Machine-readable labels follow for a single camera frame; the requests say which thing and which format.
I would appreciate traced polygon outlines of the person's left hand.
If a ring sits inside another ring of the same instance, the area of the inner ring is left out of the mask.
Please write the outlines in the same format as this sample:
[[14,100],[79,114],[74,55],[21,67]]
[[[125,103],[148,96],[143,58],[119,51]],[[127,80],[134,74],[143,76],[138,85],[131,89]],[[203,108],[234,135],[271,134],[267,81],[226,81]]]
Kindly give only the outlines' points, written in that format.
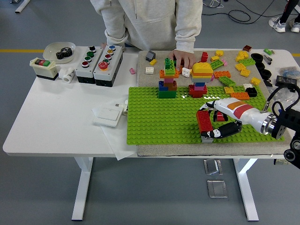
[[180,65],[183,62],[184,68],[191,69],[192,66],[196,63],[195,55],[189,52],[183,52],[179,50],[172,50],[169,53],[170,59],[176,59],[176,70],[180,71]]

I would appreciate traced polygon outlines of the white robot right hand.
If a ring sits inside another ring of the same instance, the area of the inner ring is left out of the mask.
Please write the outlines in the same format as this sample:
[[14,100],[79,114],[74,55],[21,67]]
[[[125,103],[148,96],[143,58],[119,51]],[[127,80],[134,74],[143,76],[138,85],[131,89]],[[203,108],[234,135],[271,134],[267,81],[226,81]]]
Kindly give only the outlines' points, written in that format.
[[232,136],[239,133],[242,125],[246,124],[250,124],[260,134],[266,135],[269,133],[267,126],[274,118],[273,114],[261,112],[253,106],[233,97],[207,102],[199,110],[203,111],[205,109],[208,111],[215,109],[235,119],[234,122],[229,122],[217,129],[201,132],[201,136],[209,138],[220,139]]

